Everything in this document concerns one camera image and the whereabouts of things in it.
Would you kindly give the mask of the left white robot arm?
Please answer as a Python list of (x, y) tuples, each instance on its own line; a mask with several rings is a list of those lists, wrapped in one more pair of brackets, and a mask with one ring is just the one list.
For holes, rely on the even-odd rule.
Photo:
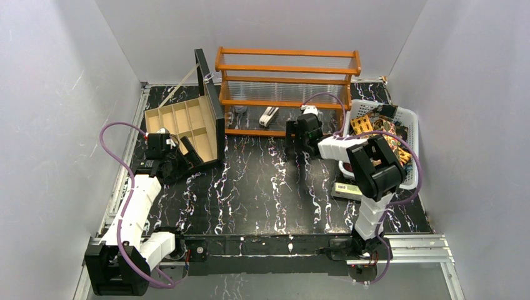
[(129, 190), (109, 229), (90, 244), (84, 262), (98, 296), (143, 296), (150, 287), (175, 288), (177, 282), (159, 267), (167, 256), (188, 258), (180, 231), (159, 228), (144, 237), (154, 200), (165, 184), (175, 183), (203, 163), (190, 139), (162, 128), (143, 133), (146, 150), (139, 164), (126, 166)]

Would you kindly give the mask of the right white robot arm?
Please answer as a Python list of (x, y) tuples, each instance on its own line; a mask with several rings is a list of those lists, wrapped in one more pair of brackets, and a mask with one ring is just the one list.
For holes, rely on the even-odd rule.
[(411, 151), (392, 131), (368, 130), (370, 122), (354, 120), (354, 136), (326, 136), (316, 106), (301, 106), (301, 115), (286, 123), (286, 149), (322, 159), (349, 163), (361, 193), (359, 216), (348, 242), (332, 242), (332, 253), (361, 257), (376, 254), (384, 242), (383, 219), (396, 189), (406, 178), (404, 164)]

